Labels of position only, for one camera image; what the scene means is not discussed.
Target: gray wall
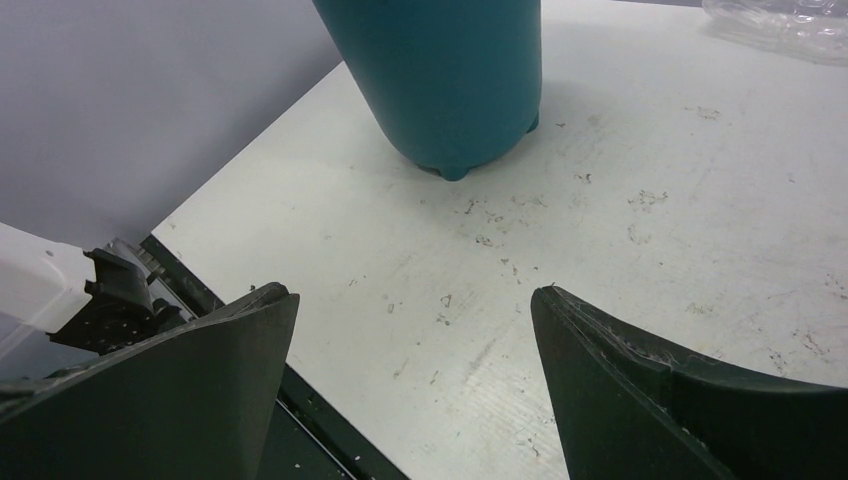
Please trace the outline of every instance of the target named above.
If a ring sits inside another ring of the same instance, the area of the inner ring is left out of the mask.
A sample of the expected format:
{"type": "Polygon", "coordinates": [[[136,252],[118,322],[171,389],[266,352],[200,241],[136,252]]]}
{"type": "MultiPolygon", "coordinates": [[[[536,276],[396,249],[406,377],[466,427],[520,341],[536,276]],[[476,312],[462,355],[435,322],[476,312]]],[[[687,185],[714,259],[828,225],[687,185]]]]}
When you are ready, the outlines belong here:
{"type": "MultiPolygon", "coordinates": [[[[339,62],[310,0],[0,0],[0,222],[138,242],[339,62]]],[[[0,378],[76,350],[0,324],[0,378]]]]}

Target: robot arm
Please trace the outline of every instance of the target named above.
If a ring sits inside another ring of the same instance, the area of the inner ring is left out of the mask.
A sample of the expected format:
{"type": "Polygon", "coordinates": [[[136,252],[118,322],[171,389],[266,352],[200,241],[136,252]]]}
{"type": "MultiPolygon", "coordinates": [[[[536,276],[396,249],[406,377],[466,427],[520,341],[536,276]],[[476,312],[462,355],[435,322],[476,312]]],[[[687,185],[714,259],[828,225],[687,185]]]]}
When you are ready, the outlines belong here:
{"type": "Polygon", "coordinates": [[[132,263],[0,223],[0,319],[104,355],[156,335],[178,312],[151,300],[144,273],[132,263]]]}
{"type": "Polygon", "coordinates": [[[56,333],[91,301],[94,260],[0,223],[0,318],[56,333]]]}

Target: scratch mark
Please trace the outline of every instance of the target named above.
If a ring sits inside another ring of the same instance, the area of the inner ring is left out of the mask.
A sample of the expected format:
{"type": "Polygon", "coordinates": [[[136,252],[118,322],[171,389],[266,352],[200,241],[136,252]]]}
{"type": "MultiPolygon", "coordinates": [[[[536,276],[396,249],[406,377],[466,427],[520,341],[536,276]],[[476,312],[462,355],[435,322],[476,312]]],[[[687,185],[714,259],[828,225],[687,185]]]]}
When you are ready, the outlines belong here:
{"type": "Polygon", "coordinates": [[[774,295],[769,295],[768,297],[766,297],[766,300],[771,300],[772,298],[777,298],[777,297],[785,297],[785,296],[788,296],[788,295],[792,295],[793,293],[795,293],[795,290],[790,290],[788,292],[783,292],[783,293],[775,293],[774,295]]]}
{"type": "Polygon", "coordinates": [[[397,380],[400,374],[403,373],[403,369],[406,368],[407,363],[409,363],[409,357],[407,357],[407,359],[403,361],[403,365],[401,365],[400,368],[395,370],[395,373],[392,374],[392,377],[394,377],[395,380],[397,380]]]}
{"type": "Polygon", "coordinates": [[[497,342],[497,337],[489,340],[480,351],[477,353],[477,356],[468,364],[468,373],[465,375],[465,383],[468,383],[471,380],[471,377],[477,373],[477,370],[480,370],[480,366],[483,365],[483,360],[486,359],[487,356],[492,352],[492,347],[495,346],[495,342],[497,342]]]}
{"type": "MultiPolygon", "coordinates": [[[[713,165],[714,163],[715,157],[711,156],[710,165],[713,165]]],[[[704,182],[707,181],[707,178],[709,178],[710,174],[712,174],[712,171],[712,166],[709,166],[704,169],[704,173],[701,174],[701,178],[698,179],[698,183],[696,183],[695,187],[692,188],[692,194],[689,195],[689,203],[695,203],[698,201],[698,192],[701,190],[701,185],[703,185],[704,182]]]]}

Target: dirt stain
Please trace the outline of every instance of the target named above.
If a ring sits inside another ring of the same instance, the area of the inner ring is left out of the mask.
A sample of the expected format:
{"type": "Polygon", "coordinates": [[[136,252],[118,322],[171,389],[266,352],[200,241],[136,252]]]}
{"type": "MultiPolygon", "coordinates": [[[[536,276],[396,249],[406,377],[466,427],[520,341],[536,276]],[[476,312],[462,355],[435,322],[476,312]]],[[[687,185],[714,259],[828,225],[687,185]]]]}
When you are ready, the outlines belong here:
{"type": "Polygon", "coordinates": [[[575,192],[571,195],[571,204],[577,208],[585,207],[588,203],[589,199],[580,192],[575,192]]]}
{"type": "Polygon", "coordinates": [[[823,357],[830,351],[821,348],[819,344],[816,343],[816,341],[813,339],[813,335],[809,331],[804,335],[804,339],[801,340],[801,345],[803,345],[804,348],[806,348],[807,350],[810,350],[811,352],[816,354],[817,357],[823,357]]]}
{"type": "Polygon", "coordinates": [[[706,315],[708,313],[713,313],[714,309],[715,307],[713,307],[712,305],[698,305],[695,302],[690,303],[689,306],[686,307],[687,312],[696,313],[698,315],[706,315]]]}
{"type": "Polygon", "coordinates": [[[695,112],[699,117],[704,120],[712,120],[717,121],[721,117],[721,112],[714,108],[705,108],[705,107],[683,107],[683,110],[687,110],[690,112],[695,112]]]}
{"type": "Polygon", "coordinates": [[[477,238],[475,239],[475,241],[477,243],[479,243],[480,245],[483,245],[484,247],[493,247],[494,246],[494,244],[489,239],[489,237],[484,237],[483,235],[477,235],[477,238]]]}
{"type": "Polygon", "coordinates": [[[774,365],[774,368],[776,368],[780,373],[780,376],[786,377],[786,367],[788,364],[786,363],[786,360],[783,359],[783,356],[780,353],[769,349],[769,358],[771,359],[771,363],[774,365]]]}
{"type": "Polygon", "coordinates": [[[636,231],[636,227],[635,223],[630,224],[630,226],[627,227],[627,237],[636,245],[648,244],[651,241],[651,234],[640,235],[639,232],[636,231]]]}
{"type": "Polygon", "coordinates": [[[522,196],[522,197],[512,197],[511,200],[512,200],[512,203],[518,205],[519,207],[523,207],[523,206],[525,206],[529,203],[529,204],[532,204],[532,205],[538,205],[540,207],[548,208],[548,205],[544,201],[542,201],[542,197],[544,197],[544,195],[540,195],[538,197],[531,196],[529,198],[522,196]]]}
{"type": "Polygon", "coordinates": [[[824,286],[829,287],[831,284],[840,290],[845,290],[845,285],[839,283],[839,280],[831,274],[827,274],[824,281],[824,286]]]}
{"type": "Polygon", "coordinates": [[[633,198],[627,200],[627,203],[633,207],[633,211],[642,210],[645,213],[651,213],[654,205],[662,205],[668,200],[668,193],[663,192],[662,195],[656,195],[647,190],[640,190],[633,198]]]}

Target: table surface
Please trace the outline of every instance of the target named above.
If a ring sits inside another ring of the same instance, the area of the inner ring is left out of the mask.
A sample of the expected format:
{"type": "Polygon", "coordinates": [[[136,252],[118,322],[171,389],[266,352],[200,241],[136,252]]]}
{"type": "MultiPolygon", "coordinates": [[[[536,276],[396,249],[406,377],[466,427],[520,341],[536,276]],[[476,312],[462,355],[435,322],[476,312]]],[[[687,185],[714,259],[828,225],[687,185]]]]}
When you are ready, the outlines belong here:
{"type": "Polygon", "coordinates": [[[302,294],[290,364],[413,478],[565,477],[529,313],[552,282],[848,386],[848,70],[721,40],[700,9],[543,19],[542,121],[503,159],[418,170],[340,65],[155,236],[224,301],[302,294]]]}

